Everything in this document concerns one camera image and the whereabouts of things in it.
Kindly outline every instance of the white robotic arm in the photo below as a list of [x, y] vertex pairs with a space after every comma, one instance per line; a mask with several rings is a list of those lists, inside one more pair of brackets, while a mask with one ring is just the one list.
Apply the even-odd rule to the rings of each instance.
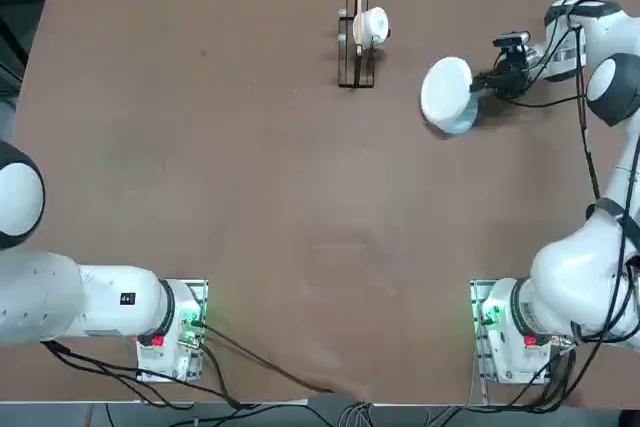
[[19, 247], [37, 228], [44, 206], [35, 163], [0, 141], [0, 344], [135, 336], [140, 368], [199, 378], [201, 328], [191, 321], [204, 321], [207, 282], [158, 280], [131, 266], [77, 265]]
[[[640, 135], [640, 19], [629, 17], [611, 2], [561, 0], [547, 11], [545, 27], [548, 40], [541, 45], [529, 46], [528, 33], [507, 34], [494, 41], [502, 51], [489, 74], [470, 80], [468, 75], [456, 77], [434, 68], [435, 73], [430, 71], [423, 85], [425, 117], [430, 119], [434, 111], [442, 117], [443, 110], [449, 108], [468, 111], [469, 104], [477, 102], [475, 92], [483, 88], [493, 89], [498, 97], [513, 99], [537, 79], [559, 82], [575, 77], [579, 55], [580, 65], [588, 62], [595, 67], [587, 87], [587, 105], [601, 120], [628, 136], [609, 186], [586, 224], [540, 250], [530, 278], [497, 281], [481, 304], [478, 318], [491, 346], [497, 380], [504, 383], [531, 381], [549, 361], [552, 336], [575, 339], [600, 333], [616, 282], [619, 286], [613, 318], [619, 318], [607, 336], [625, 337], [626, 341], [617, 345], [640, 350], [640, 299], [635, 298], [634, 286], [630, 289], [626, 272], [621, 277], [617, 275], [622, 213]], [[576, 28], [581, 29], [579, 49]], [[453, 70], [462, 71], [463, 67]], [[462, 99], [445, 98], [441, 90], [433, 88], [434, 84], [450, 85], [451, 79], [456, 78], [467, 79], [460, 87], [469, 93]], [[459, 105], [451, 106], [452, 99]], [[633, 220], [639, 210], [637, 188], [630, 198], [632, 220], [625, 227], [624, 261], [640, 250], [640, 228]], [[635, 293], [625, 304], [627, 293], [632, 292]]]

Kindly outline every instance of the black cable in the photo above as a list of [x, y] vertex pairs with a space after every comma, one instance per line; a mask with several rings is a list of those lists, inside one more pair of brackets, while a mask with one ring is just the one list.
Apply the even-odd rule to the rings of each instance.
[[367, 407], [364, 409], [364, 415], [367, 417], [367, 421], [369, 422], [369, 425], [371, 427], [376, 427], [373, 424], [373, 419], [371, 418], [371, 412], [369, 410], [369, 407], [371, 406], [371, 404], [365, 404]]
[[218, 359], [216, 358], [213, 351], [209, 347], [207, 347], [205, 344], [201, 344], [200, 348], [205, 353], [205, 355], [209, 358], [209, 360], [211, 360], [211, 363], [213, 364], [213, 367], [216, 370], [216, 373], [218, 375], [218, 382], [220, 383], [220, 390], [222, 390], [222, 396], [224, 400], [229, 404], [229, 406], [232, 409], [242, 410], [243, 409], [242, 404], [236, 399], [234, 399], [229, 393], [229, 390], [227, 389], [227, 385], [222, 375], [222, 368], [220, 367], [220, 363], [218, 362]]
[[438, 415], [436, 415], [433, 419], [429, 419], [429, 418], [425, 419], [424, 425], [422, 427], [428, 427], [430, 425], [433, 425], [433, 424], [437, 423], [442, 417], [444, 417], [450, 411], [451, 411], [451, 407], [446, 407], [446, 408], [442, 409], [442, 412], [440, 412]]
[[[100, 367], [99, 365], [96, 364], [92, 364], [94, 365], [94, 367], [97, 367], [100, 370], [96, 370], [96, 369], [91, 369], [89, 367], [85, 367], [83, 365], [78, 365], [74, 362], [71, 362], [68, 359], [65, 359], [62, 354], [60, 354], [55, 347], [52, 347], [50, 345], [47, 345], [48, 343], [43, 342], [43, 345], [47, 348], [47, 350], [49, 350], [49, 352], [51, 352], [51, 354], [53, 354], [54, 357], [56, 357], [60, 362], [62, 362], [63, 364], [75, 369], [75, 370], [79, 370], [82, 372], [89, 372], [92, 374], [97, 374], [97, 375], [101, 375], [101, 376], [105, 376], [105, 377], [110, 377], [113, 378], [117, 381], [119, 381], [122, 385], [124, 385], [127, 389], [131, 390], [131, 392], [133, 392], [135, 395], [137, 395], [143, 402], [149, 404], [152, 407], [155, 408], [164, 408], [164, 407], [169, 407], [173, 410], [190, 410], [193, 408], [193, 404], [191, 406], [180, 406], [180, 405], [176, 405], [176, 404], [172, 404], [171, 402], [169, 402], [167, 399], [165, 399], [162, 394], [160, 394], [160, 392], [158, 392], [153, 386], [147, 384], [146, 382], [142, 381], [142, 380], [138, 380], [135, 377], [131, 377], [128, 375], [124, 375], [124, 374], [116, 374], [115, 372], [111, 372], [109, 369], [104, 368], [104, 367]], [[139, 392], [135, 387], [129, 385], [126, 380], [133, 382], [137, 385], [141, 385], [143, 387], [146, 387], [147, 389], [149, 389], [151, 392], [153, 392], [158, 399], [160, 399], [160, 401], [162, 402], [161, 404], [158, 404], [152, 400], [150, 400], [148, 397], [146, 397], [144, 394], [142, 394], [141, 392]]]
[[596, 174], [596, 168], [593, 163], [593, 155], [591, 154], [591, 148], [589, 147], [589, 141], [587, 139], [587, 107], [584, 85], [584, 73], [582, 69], [582, 45], [580, 44], [580, 32], [582, 29], [573, 29], [576, 36], [576, 94], [578, 95], [578, 120], [580, 123], [580, 137], [582, 138], [582, 150], [584, 152], [585, 160], [587, 161], [587, 168], [589, 170], [589, 179], [591, 180], [591, 188], [593, 190], [593, 196], [596, 200], [600, 198], [600, 186], [598, 185], [598, 176]]
[[[284, 409], [284, 408], [292, 408], [292, 409], [305, 409], [308, 410], [309, 412], [311, 412], [315, 417], [317, 417], [326, 427], [334, 427], [333, 424], [331, 422], [329, 422], [327, 419], [325, 419], [317, 410], [309, 407], [308, 405], [298, 405], [298, 404], [280, 404], [280, 405], [271, 405], [269, 407], [265, 407], [264, 409], [261, 410], [255, 410], [253, 412], [247, 412], [245, 414], [241, 414], [241, 415], [226, 415], [223, 417], [209, 417], [209, 418], [204, 418], [204, 419], [198, 419], [199, 423], [202, 422], [219, 422], [221, 420], [224, 420], [225, 422], [228, 422], [230, 420], [239, 420], [239, 419], [246, 419], [247, 417], [253, 417], [254, 415], [260, 415], [263, 414], [264, 412], [268, 412], [270, 410], [275, 410], [275, 409]], [[176, 422], [174, 424], [169, 425], [168, 427], [182, 427], [182, 426], [192, 426], [193, 425], [193, 420], [184, 420], [181, 422]]]
[[636, 282], [637, 279], [633, 274], [631, 274], [630, 279], [631, 280], [629, 282], [631, 282], [631, 284], [633, 285], [633, 293], [634, 293], [634, 298], [636, 300], [636, 315], [638, 316], [638, 322], [636, 323], [636, 326], [628, 334], [625, 334], [621, 337], [615, 337], [612, 339], [604, 340], [603, 342], [606, 344], [617, 344], [620, 342], [626, 342], [631, 337], [634, 337], [638, 332], [640, 332], [640, 297], [638, 296], [638, 285]]
[[240, 411], [236, 410], [233, 414], [231, 414], [226, 419], [222, 419], [222, 420], [216, 422], [215, 424], [213, 424], [213, 427], [220, 427], [222, 424], [225, 424], [225, 423], [229, 422], [230, 420], [233, 420], [238, 414], [240, 414]]
[[113, 423], [113, 419], [111, 418], [111, 411], [109, 410], [109, 404], [108, 403], [104, 404], [104, 410], [107, 411], [107, 419], [109, 419], [109, 425], [111, 427], [116, 427], [116, 424]]
[[579, 96], [574, 95], [573, 97], [566, 97], [564, 99], [554, 100], [553, 102], [547, 102], [546, 104], [525, 104], [523, 102], [517, 102], [515, 100], [511, 100], [511, 99], [507, 99], [507, 98], [501, 98], [501, 97], [498, 97], [498, 98], [500, 100], [502, 100], [503, 102], [507, 102], [509, 104], [517, 105], [519, 107], [542, 109], [542, 108], [545, 108], [545, 107], [552, 107], [554, 105], [563, 104], [565, 102], [571, 102], [572, 100], [577, 100], [579, 98]]
[[69, 349], [68, 347], [65, 347], [64, 345], [55, 342], [55, 341], [49, 341], [49, 342], [43, 342], [43, 344], [51, 346], [52, 349], [54, 349], [57, 353], [64, 355], [66, 357], [71, 357], [72, 359], [76, 359], [76, 360], [80, 360], [82, 362], [87, 362], [90, 364], [93, 364], [94, 366], [97, 367], [105, 367], [107, 369], [111, 369], [111, 370], [121, 370], [123, 372], [131, 372], [134, 373], [136, 376], [140, 375], [140, 374], [147, 374], [147, 375], [151, 375], [154, 377], [160, 377], [161, 379], [166, 379], [166, 380], [170, 380], [172, 382], [175, 382], [176, 384], [185, 386], [185, 387], [189, 387], [191, 389], [195, 389], [195, 390], [199, 390], [201, 392], [206, 392], [208, 394], [213, 394], [217, 397], [222, 397], [222, 393], [218, 392], [217, 390], [214, 389], [209, 389], [207, 387], [202, 387], [200, 385], [197, 384], [192, 384], [190, 382], [186, 382], [184, 380], [180, 380], [180, 379], [176, 379], [175, 377], [172, 377], [170, 375], [166, 375], [163, 374], [161, 372], [154, 372], [153, 370], [149, 370], [149, 369], [140, 369], [137, 367], [126, 367], [123, 365], [114, 365], [111, 364], [109, 362], [104, 362], [98, 359], [94, 359], [92, 357], [87, 357], [84, 355], [80, 355], [80, 354], [76, 354], [75, 352], [72, 352], [71, 349]]
[[[563, 0], [562, 3], [560, 4], [560, 6], [563, 6], [566, 4], [568, 0]], [[571, 22], [570, 22], [570, 16], [571, 13], [573, 12], [573, 10], [580, 4], [583, 4], [584, 2], [590, 2], [593, 0], [576, 0], [573, 4], [571, 4], [571, 6], [569, 7], [569, 9], [566, 12], [566, 18], [567, 18], [567, 27], [569, 28], [569, 30], [567, 30], [563, 35], [562, 38], [558, 41], [558, 43], [555, 45], [555, 47], [553, 47], [553, 51], [549, 52], [549, 50], [551, 49], [551, 47], [553, 46], [553, 39], [556, 36], [556, 32], [558, 30], [558, 23], [559, 20], [556, 19], [555, 24], [553, 24], [553, 30], [551, 31], [551, 39], [549, 39], [549, 45], [547, 45], [547, 48], [545, 49], [544, 53], [542, 54], [541, 57], [541, 61], [542, 62], [542, 68], [538, 71], [538, 73], [535, 75], [535, 77], [533, 78], [533, 80], [531, 80], [523, 89], [523, 94], [529, 90], [531, 88], [531, 86], [540, 78], [540, 76], [542, 75], [542, 72], [544, 71], [544, 69], [546, 68], [546, 66], [549, 64], [549, 62], [551, 61], [551, 59], [553, 58], [554, 54], [556, 53], [556, 51], [558, 50], [558, 48], [560, 47], [560, 45], [562, 44], [562, 41], [567, 37], [567, 35], [569, 35], [569, 32], [571, 32], [572, 30], [575, 30], [575, 28], [571, 27]]]
[[218, 337], [220, 337], [221, 339], [224, 339], [226, 342], [228, 342], [229, 344], [233, 345], [235, 348], [239, 349], [240, 351], [244, 352], [245, 354], [249, 355], [250, 357], [253, 358], [254, 361], [258, 362], [259, 364], [261, 364], [263, 367], [266, 367], [274, 372], [277, 372], [278, 374], [282, 375], [283, 377], [286, 377], [287, 379], [295, 382], [296, 384], [309, 389], [309, 390], [313, 390], [315, 392], [320, 392], [320, 393], [333, 393], [333, 391], [331, 389], [325, 389], [324, 387], [319, 387], [317, 385], [313, 385], [309, 382], [306, 382], [305, 380], [302, 380], [298, 377], [296, 377], [295, 375], [287, 372], [286, 370], [282, 369], [281, 367], [277, 366], [276, 364], [269, 362], [267, 359], [265, 359], [264, 357], [260, 357], [258, 354], [253, 353], [252, 351], [250, 351], [249, 349], [243, 347], [242, 345], [240, 345], [238, 342], [236, 342], [235, 340], [233, 340], [232, 338], [230, 338], [229, 336], [223, 334], [222, 332], [220, 332], [217, 329], [214, 329], [213, 327], [205, 324], [204, 322], [200, 322], [200, 321], [194, 321], [191, 322], [191, 325], [196, 326], [196, 327], [202, 327], [208, 331], [210, 331], [211, 333], [217, 335]]
[[563, 392], [565, 390], [564, 384], [568, 382], [569, 375], [571, 374], [571, 371], [573, 370], [573, 365], [575, 364], [575, 352], [570, 353], [570, 355], [571, 355], [571, 358], [570, 358], [570, 361], [568, 362], [567, 369], [559, 381], [559, 385], [562, 387], [562, 389], [558, 389], [556, 387], [556, 389], [554, 390], [554, 392], [552, 392], [551, 395], [547, 395], [547, 392], [550, 389], [550, 387], [549, 388], [545, 387], [545, 391], [543, 391], [540, 398], [538, 398], [536, 401], [532, 402], [531, 404], [522, 405], [522, 406], [515, 405], [516, 402], [518, 402], [518, 400], [520, 400], [527, 393], [527, 391], [534, 385], [534, 382], [536, 381], [536, 379], [538, 379], [540, 375], [542, 375], [543, 372], [545, 372], [548, 368], [550, 368], [550, 366], [552, 366], [555, 362], [560, 360], [562, 356], [562, 351], [556, 352], [546, 364], [544, 364], [540, 369], [538, 369], [538, 371], [535, 374], [533, 374], [533, 376], [531, 377], [531, 380], [523, 387], [520, 393], [508, 404], [504, 406], [496, 406], [496, 407], [488, 407], [488, 408], [466, 408], [465, 407], [464, 409], [470, 412], [478, 413], [478, 414], [495, 414], [499, 412], [528, 412], [528, 413], [534, 413], [534, 414], [542, 413], [539, 410], [540, 407], [552, 401], [554, 396], [557, 396], [557, 394], [559, 393], [559, 390], [562, 390]]
[[449, 417], [447, 417], [447, 420], [445, 420], [443, 423], [441, 423], [439, 427], [444, 427], [445, 425], [447, 425], [449, 422], [451, 422], [451, 419], [453, 419], [460, 412], [462, 412], [462, 407], [456, 407], [454, 409], [453, 413]]

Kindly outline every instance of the tabletop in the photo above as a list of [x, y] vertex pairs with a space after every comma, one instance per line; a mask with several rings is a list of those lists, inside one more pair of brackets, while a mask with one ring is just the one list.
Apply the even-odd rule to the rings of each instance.
[[[344, 0], [47, 0], [14, 128], [47, 185], [28, 246], [208, 278], [212, 323], [337, 392], [467, 402], [469, 281], [526, 276], [542, 246], [582, 225], [589, 177], [573, 103], [483, 103], [469, 133], [443, 139], [424, 125], [420, 86], [446, 55], [490, 67], [502, 32], [542, 40], [553, 1], [372, 0], [392, 36], [375, 88], [351, 91], [336, 86]], [[640, 13], [640, 0], [613, 1]], [[541, 82], [527, 100], [573, 89]], [[604, 181], [625, 139], [590, 120]], [[68, 343], [135, 365], [131, 339]], [[216, 349], [236, 397], [309, 394]], [[0, 362], [14, 379], [3, 400], [132, 398], [38, 345], [3, 348]], [[571, 401], [638, 408], [626, 386], [639, 376], [640, 357], [603, 348]], [[212, 371], [202, 383], [216, 385]]]

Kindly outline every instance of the black wire bundle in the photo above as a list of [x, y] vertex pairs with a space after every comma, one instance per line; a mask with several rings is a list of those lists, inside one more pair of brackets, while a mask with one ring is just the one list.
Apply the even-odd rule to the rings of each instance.
[[236, 349], [240, 350], [242, 353], [244, 353], [247, 356], [249, 356], [251, 358], [251, 360], [253, 360], [254, 362], [262, 365], [263, 367], [266, 367], [267, 369], [269, 369], [269, 370], [271, 370], [273, 372], [276, 372], [276, 373], [282, 375], [283, 377], [286, 377], [287, 379], [291, 380], [292, 382], [295, 382], [296, 384], [298, 384], [298, 385], [300, 385], [300, 386], [302, 386], [302, 387], [304, 387], [306, 389], [313, 390], [314, 392], [318, 392], [318, 393], [327, 393], [327, 394], [333, 393], [333, 391], [331, 389], [326, 389], [324, 387], [319, 387], [317, 385], [311, 384], [310, 382], [307, 382], [305, 380], [302, 380], [302, 379], [296, 377], [295, 375], [291, 374], [290, 372], [287, 372], [286, 370], [284, 370], [283, 368], [281, 368], [278, 365], [274, 364], [273, 362], [270, 362], [267, 359], [265, 359], [264, 357], [261, 357], [258, 354], [255, 354], [254, 352], [250, 351], [246, 347], [243, 347], [242, 345], [240, 345], [238, 342], [233, 340], [228, 335], [226, 335], [226, 334], [220, 332], [219, 330], [217, 330], [217, 329], [205, 324], [204, 322], [194, 321], [194, 322], [191, 323], [191, 325], [196, 326], [196, 327], [201, 327], [201, 328], [204, 328], [205, 330], [208, 330], [212, 334], [216, 335], [217, 337], [220, 337], [225, 342], [229, 343], [230, 345], [232, 345]]
[[[169, 407], [173, 410], [189, 410], [193, 408], [193, 405], [184, 406], [177, 405], [170, 401], [168, 401], [158, 390], [150, 385], [147, 382], [139, 380], [137, 377], [142, 374], [152, 375], [155, 377], [164, 378], [167, 380], [171, 380], [177, 384], [183, 385], [185, 387], [189, 387], [191, 389], [199, 390], [202, 392], [207, 392], [209, 394], [216, 395], [218, 397], [223, 397], [221, 392], [218, 392], [214, 389], [209, 389], [207, 387], [202, 387], [200, 385], [192, 384], [190, 382], [185, 382], [182, 380], [175, 379], [169, 375], [162, 374], [160, 372], [154, 372], [152, 370], [147, 369], [139, 369], [136, 367], [126, 367], [122, 365], [114, 365], [108, 362], [103, 362], [98, 359], [94, 359], [92, 357], [87, 357], [84, 355], [76, 354], [68, 347], [60, 344], [55, 341], [42, 342], [42, 345], [46, 347], [46, 349], [60, 362], [63, 364], [82, 372], [88, 372], [104, 377], [109, 377], [117, 380], [122, 385], [124, 385], [127, 389], [132, 391], [137, 397], [139, 397], [145, 403], [151, 405], [156, 408], [164, 408]], [[160, 402], [153, 401], [149, 399], [145, 394], [140, 392], [134, 385], [138, 385], [140, 387], [144, 387], [148, 389], [151, 393], [153, 393]]]
[[213, 351], [207, 347], [204, 343], [200, 345], [200, 349], [204, 352], [204, 354], [209, 358], [211, 363], [213, 364], [213, 368], [216, 371], [218, 376], [218, 382], [220, 384], [220, 390], [222, 391], [222, 398], [229, 404], [229, 407], [235, 409], [236, 412], [241, 410], [251, 410], [257, 407], [256, 404], [243, 405], [240, 401], [236, 400], [230, 393], [229, 389], [227, 389], [227, 384], [224, 381], [224, 376], [222, 375], [222, 367], [220, 367], [220, 362], [218, 362], [217, 357], [213, 353]]
[[[331, 424], [331, 422], [329, 422], [327, 419], [324, 418], [324, 416], [322, 416], [317, 410], [309, 407], [308, 405], [298, 405], [298, 404], [280, 404], [280, 405], [270, 405], [269, 407], [264, 407], [260, 410], [254, 410], [252, 412], [247, 412], [247, 413], [239, 413], [239, 412], [234, 412], [230, 415], [223, 415], [223, 416], [219, 416], [219, 417], [208, 417], [208, 418], [203, 418], [203, 419], [198, 419], [198, 423], [203, 423], [203, 422], [217, 422], [217, 424], [214, 424], [214, 426], [219, 426], [225, 422], [229, 422], [231, 420], [239, 420], [239, 419], [246, 419], [248, 417], [253, 417], [255, 415], [260, 415], [263, 414], [265, 412], [269, 412], [270, 410], [276, 410], [276, 409], [304, 409], [307, 410], [309, 412], [311, 412], [318, 420], [320, 420], [322, 422], [322, 424], [325, 427], [334, 427], [333, 424]], [[174, 424], [171, 424], [168, 427], [183, 427], [183, 426], [192, 426], [193, 425], [193, 420], [184, 420], [181, 422], [176, 422]]]

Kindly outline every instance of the cable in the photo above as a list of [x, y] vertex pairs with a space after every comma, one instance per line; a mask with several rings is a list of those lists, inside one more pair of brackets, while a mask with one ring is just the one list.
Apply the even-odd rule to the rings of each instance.
[[[563, 0], [562, 3], [560, 4], [560, 6], [564, 6], [569, 0]], [[567, 35], [569, 35], [569, 32], [571, 32], [571, 25], [569, 22], [569, 16], [571, 15], [571, 13], [573, 12], [573, 9], [575, 9], [575, 7], [577, 5], [580, 5], [583, 2], [586, 2], [588, 0], [576, 0], [573, 4], [571, 4], [571, 7], [569, 8], [569, 10], [567, 11], [567, 27], [568, 30], [562, 34], [562, 37], [560, 38], [560, 40], [558, 41], [558, 43], [553, 46], [553, 39], [555, 39], [556, 37], [556, 32], [558, 31], [558, 24], [559, 24], [559, 19], [555, 20], [555, 23], [553, 24], [553, 29], [551, 30], [551, 38], [549, 39], [549, 45], [547, 45], [547, 48], [545, 49], [544, 53], [542, 54], [542, 57], [540, 57], [540, 61], [535, 65], [535, 68], [540, 67], [540, 70], [538, 70], [538, 72], [536, 73], [536, 75], [534, 76], [534, 78], [524, 87], [523, 89], [523, 94], [529, 90], [531, 88], [531, 86], [533, 84], [536, 83], [536, 81], [540, 78], [540, 76], [542, 75], [542, 72], [544, 71], [544, 69], [547, 67], [547, 65], [549, 64], [549, 62], [551, 61], [551, 59], [553, 58], [553, 56], [555, 55], [556, 51], [560, 48], [560, 45], [562, 45], [562, 42], [564, 41], [564, 39], [567, 37]]]
[[449, 422], [451, 422], [451, 419], [453, 419], [456, 415], [458, 415], [460, 412], [462, 411], [462, 407], [456, 407], [453, 410], [453, 413], [447, 417], [447, 419], [441, 423], [438, 427], [444, 427], [445, 425], [447, 425]]
[[431, 420], [428, 424], [426, 424], [423, 427], [433, 427], [434, 425], [436, 425], [438, 422], [440, 422], [441, 419], [443, 419], [445, 417], [445, 415], [447, 415], [448, 413], [450, 413], [453, 409], [455, 409], [455, 407], [453, 406], [449, 406], [446, 409], [443, 409], [442, 412], [440, 412], [438, 415], [436, 415], [433, 420]]
[[425, 416], [424, 416], [424, 424], [422, 424], [422, 427], [428, 427], [430, 423], [431, 423], [431, 409], [429, 409], [429, 407], [426, 407], [425, 408]]
[[578, 120], [580, 123], [580, 136], [582, 138], [582, 150], [584, 151], [587, 168], [589, 169], [589, 179], [591, 180], [591, 188], [593, 196], [596, 200], [600, 198], [600, 186], [598, 185], [598, 176], [596, 168], [593, 164], [593, 155], [589, 147], [589, 130], [587, 128], [587, 108], [586, 94], [584, 85], [584, 73], [582, 69], [582, 45], [580, 44], [580, 32], [582, 29], [573, 29], [576, 36], [576, 95], [578, 96]]
[[[198, 422], [199, 423], [202, 423], [202, 422], [220, 422], [222, 420], [225, 421], [225, 422], [228, 422], [230, 420], [246, 419], [247, 417], [253, 417], [254, 415], [260, 415], [260, 414], [263, 414], [263, 413], [268, 412], [270, 410], [284, 409], [284, 408], [292, 408], [292, 409], [293, 408], [297, 408], [297, 409], [308, 410], [316, 418], [318, 418], [325, 425], [325, 427], [334, 427], [333, 424], [331, 422], [329, 422], [327, 419], [325, 419], [317, 410], [312, 409], [308, 405], [298, 405], [298, 404], [271, 405], [271, 406], [265, 407], [264, 409], [261, 409], [261, 410], [255, 410], [253, 412], [247, 412], [247, 413], [239, 414], [239, 415], [234, 415], [235, 414], [235, 412], [234, 412], [231, 415], [226, 415], [226, 416], [223, 416], [223, 417], [209, 417], [209, 418], [205, 418], [205, 419], [198, 419]], [[182, 427], [182, 426], [193, 426], [193, 420], [184, 420], [184, 421], [181, 421], [181, 422], [176, 422], [174, 424], [169, 425], [168, 427]]]
[[532, 108], [532, 109], [543, 109], [545, 107], [552, 107], [554, 105], [563, 104], [565, 102], [571, 102], [572, 100], [577, 100], [578, 98], [580, 98], [580, 96], [574, 95], [573, 97], [565, 97], [564, 99], [554, 100], [553, 102], [547, 102], [546, 104], [525, 104], [523, 102], [517, 102], [515, 100], [511, 100], [511, 99], [507, 99], [507, 98], [501, 98], [501, 97], [498, 97], [498, 98], [500, 100], [502, 100], [503, 102], [507, 102], [509, 104], [517, 105], [519, 107], [528, 107], [528, 108]]
[[372, 405], [368, 404], [368, 403], [364, 403], [361, 401], [355, 402], [351, 405], [346, 406], [344, 409], [342, 409], [342, 412], [340, 412], [340, 416], [338, 417], [338, 426], [337, 427], [343, 427], [342, 425], [342, 420], [345, 419], [345, 415], [346, 415], [346, 420], [344, 423], [344, 427], [349, 427], [349, 422], [351, 421], [351, 416], [355, 413], [355, 421], [354, 421], [354, 426], [357, 427], [359, 425], [358, 420], [361, 419], [364, 421], [366, 427], [373, 427], [373, 422], [371, 421], [371, 415], [369, 413], [369, 409], [371, 409]]
[[116, 427], [116, 424], [113, 423], [113, 419], [111, 418], [111, 411], [109, 410], [109, 404], [104, 404], [104, 410], [107, 412], [107, 419], [109, 420], [109, 425], [111, 427]]
[[201, 344], [200, 349], [205, 353], [205, 355], [209, 358], [209, 360], [211, 360], [211, 363], [213, 364], [213, 367], [216, 370], [216, 373], [218, 375], [218, 382], [220, 383], [220, 390], [222, 390], [222, 397], [224, 398], [224, 400], [229, 404], [229, 406], [232, 409], [235, 409], [237, 411], [243, 410], [245, 407], [243, 407], [243, 405], [239, 401], [234, 399], [229, 393], [229, 390], [227, 389], [227, 385], [224, 381], [224, 377], [222, 376], [222, 369], [220, 367], [220, 363], [218, 362], [218, 359], [214, 355], [213, 351], [209, 347], [207, 347], [205, 344]]
[[[216, 391], [214, 389], [209, 389], [207, 387], [202, 387], [202, 386], [197, 385], [197, 384], [192, 384], [192, 383], [186, 382], [184, 380], [176, 379], [175, 377], [163, 374], [161, 372], [154, 372], [154, 371], [149, 370], [149, 369], [126, 367], [126, 366], [122, 366], [122, 365], [114, 365], [114, 364], [111, 364], [109, 362], [103, 362], [101, 360], [97, 360], [97, 359], [94, 359], [94, 358], [91, 358], [91, 357], [87, 357], [87, 356], [84, 356], [84, 355], [76, 354], [75, 352], [72, 352], [71, 349], [69, 349], [68, 347], [65, 347], [64, 345], [62, 345], [62, 344], [60, 344], [58, 342], [55, 342], [55, 341], [43, 342], [43, 344], [49, 349], [50, 352], [52, 352], [52, 353], [55, 352], [55, 353], [59, 354], [59, 355], [56, 356], [57, 358], [60, 358], [60, 356], [66, 356], [66, 357], [70, 357], [72, 359], [76, 359], [76, 360], [80, 360], [82, 362], [86, 362], [86, 363], [92, 364], [92, 365], [94, 365], [94, 366], [96, 366], [98, 368], [104, 367], [105, 369], [110, 369], [110, 370], [121, 370], [123, 372], [131, 372], [131, 373], [134, 373], [136, 376], [138, 376], [140, 374], [147, 374], [147, 375], [151, 375], [151, 376], [154, 376], [154, 377], [160, 377], [161, 379], [167, 379], [167, 380], [170, 380], [172, 382], [175, 382], [176, 384], [179, 384], [179, 385], [182, 385], [182, 386], [185, 386], [185, 387], [189, 387], [191, 389], [195, 389], [195, 390], [199, 390], [201, 392], [206, 392], [206, 393], [209, 393], [209, 394], [213, 394], [213, 395], [215, 395], [217, 397], [223, 397], [221, 392], [218, 392], [218, 391]], [[144, 385], [145, 387], [147, 387], [149, 389], [152, 389], [151, 386], [149, 386], [148, 384], [146, 384], [143, 381], [138, 381], [136, 383], [139, 383], [139, 382], [142, 382], [142, 385]]]
[[260, 357], [258, 354], [253, 353], [252, 351], [250, 351], [246, 347], [243, 347], [242, 345], [240, 345], [238, 342], [236, 342], [235, 340], [233, 340], [229, 336], [227, 336], [227, 335], [223, 334], [222, 332], [220, 332], [219, 330], [214, 329], [213, 327], [205, 324], [204, 322], [193, 321], [193, 322], [191, 322], [191, 325], [196, 326], [196, 327], [202, 327], [202, 328], [210, 331], [211, 333], [217, 335], [221, 339], [224, 339], [229, 344], [233, 345], [235, 348], [237, 348], [237, 349], [241, 350], [242, 352], [244, 352], [245, 354], [249, 355], [251, 358], [253, 358], [253, 360], [255, 362], [261, 364], [263, 367], [266, 367], [269, 370], [277, 372], [278, 374], [282, 375], [283, 377], [286, 377], [287, 379], [295, 382], [296, 384], [298, 384], [298, 385], [300, 385], [300, 386], [302, 386], [302, 387], [304, 387], [306, 389], [313, 390], [313, 391], [319, 392], [319, 393], [328, 393], [328, 394], [333, 393], [333, 391], [331, 389], [325, 389], [324, 387], [319, 387], [317, 385], [313, 385], [313, 384], [311, 384], [309, 382], [306, 382], [305, 380], [302, 380], [302, 379], [296, 377], [295, 375], [287, 372], [286, 370], [282, 369], [281, 367], [277, 366], [276, 364], [274, 364], [272, 362], [269, 362], [264, 357]]
[[239, 410], [236, 410], [233, 414], [231, 414], [229, 417], [227, 417], [226, 419], [222, 419], [218, 422], [216, 422], [215, 424], [213, 424], [213, 427], [220, 427], [222, 424], [229, 422], [230, 420], [233, 420], [234, 418], [236, 418], [236, 416], [240, 414]]
[[[116, 374], [114, 372], [111, 372], [110, 370], [104, 368], [104, 367], [100, 367], [100, 366], [96, 366], [95, 364], [93, 364], [94, 366], [98, 367], [98, 369], [100, 370], [96, 370], [96, 369], [91, 369], [89, 367], [85, 367], [83, 365], [78, 365], [74, 362], [71, 362], [68, 359], [65, 359], [55, 348], [47, 345], [47, 343], [43, 343], [45, 345], [45, 347], [49, 350], [49, 352], [51, 352], [51, 354], [53, 354], [54, 357], [56, 357], [60, 362], [62, 362], [63, 364], [75, 369], [75, 370], [79, 370], [82, 372], [89, 372], [89, 373], [93, 373], [93, 374], [97, 374], [97, 375], [101, 375], [101, 376], [105, 376], [105, 377], [110, 377], [113, 379], [118, 380], [122, 385], [124, 385], [125, 387], [127, 387], [127, 389], [131, 390], [134, 394], [136, 394], [143, 402], [149, 404], [152, 407], [156, 407], [156, 408], [163, 408], [163, 407], [169, 407], [173, 410], [190, 410], [193, 408], [193, 405], [190, 405], [188, 407], [185, 406], [179, 406], [179, 405], [175, 405], [172, 404], [171, 402], [169, 402], [168, 400], [166, 400], [162, 394], [160, 394], [160, 392], [158, 392], [153, 386], [147, 384], [144, 381], [138, 380], [135, 377], [131, 377], [128, 375], [123, 375], [123, 374]], [[131, 381], [135, 384], [138, 385], [142, 385], [143, 387], [146, 387], [147, 389], [149, 389], [151, 392], [153, 392], [162, 402], [161, 404], [157, 404], [154, 401], [150, 400], [148, 397], [146, 397], [144, 394], [142, 394], [141, 392], [139, 392], [135, 387], [129, 385], [126, 381]]]

